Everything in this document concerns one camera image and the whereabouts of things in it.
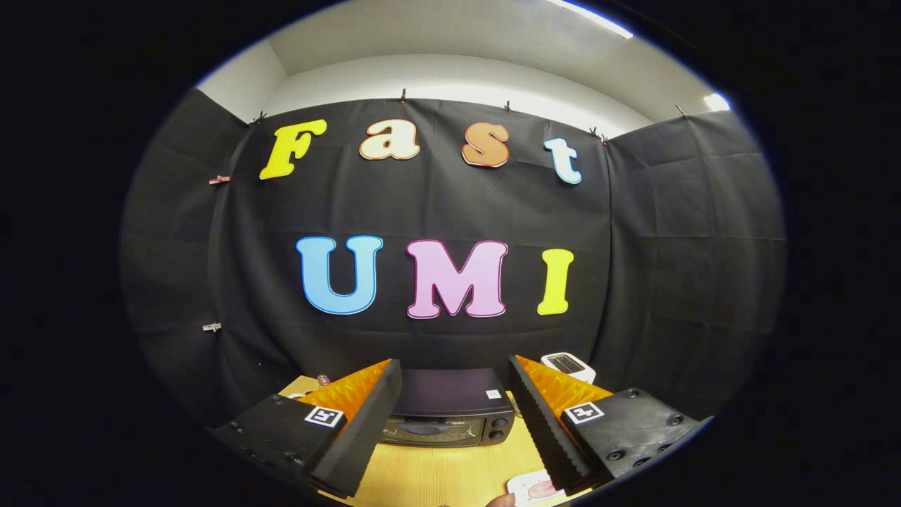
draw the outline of clothespin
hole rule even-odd
[[[247,127],[249,127],[249,126],[251,126],[251,125],[259,125],[259,124],[261,124],[262,121],[263,121],[263,118],[265,118],[265,117],[266,117],[266,113],[263,113],[262,111],[260,111],[260,112],[259,112],[259,116],[256,117],[256,118],[253,118],[252,120],[250,120],[250,123],[248,123],[247,126],[244,127],[244,130],[247,130]]]

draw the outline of ceiling light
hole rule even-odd
[[[601,16],[599,16],[595,13],[592,13],[591,11],[588,11],[586,9],[583,9],[582,7],[573,5],[569,2],[564,2],[563,0],[547,0],[547,1],[551,2],[554,5],[559,5],[560,7],[563,7],[564,9],[568,9],[576,14],[585,16],[586,18],[590,19],[591,21],[603,26],[604,28],[606,28],[607,30],[609,30],[611,32],[616,33],[617,35],[619,35],[620,37],[623,37],[624,39],[632,38],[632,34],[629,33],[629,31],[624,29],[622,26],[620,26],[616,23],[607,21],[606,19],[602,18]]]
[[[729,110],[729,103],[726,102],[726,99],[724,99],[723,96],[718,93],[704,97],[704,101],[707,103],[707,107],[710,107],[711,111]]]

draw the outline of oven door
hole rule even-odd
[[[477,446],[485,418],[388,419],[381,442],[418,447]]]

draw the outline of yellow letter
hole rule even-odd
[[[544,263],[548,265],[548,279],[544,286],[544,301],[538,305],[539,315],[556,315],[569,308],[566,301],[566,275],[569,263],[575,257],[569,250],[554,248],[542,253]]]
[[[272,147],[272,153],[269,155],[269,163],[259,173],[261,180],[269,178],[278,178],[279,176],[287,176],[294,171],[294,164],[291,163],[291,153],[295,159],[299,159],[306,154],[307,148],[310,147],[310,139],[313,138],[310,133],[322,135],[325,132],[325,120],[315,120],[302,124],[289,125],[276,130],[276,144]]]
[[[399,161],[412,159],[419,152],[416,144],[416,125],[406,120],[383,120],[366,129],[367,137],[359,144],[364,159],[380,161],[392,157]]]

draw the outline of ceiling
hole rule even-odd
[[[707,111],[714,91],[638,37],[545,0],[350,0],[269,37],[288,76],[360,58],[445,53],[504,60],[593,88],[654,122]]]

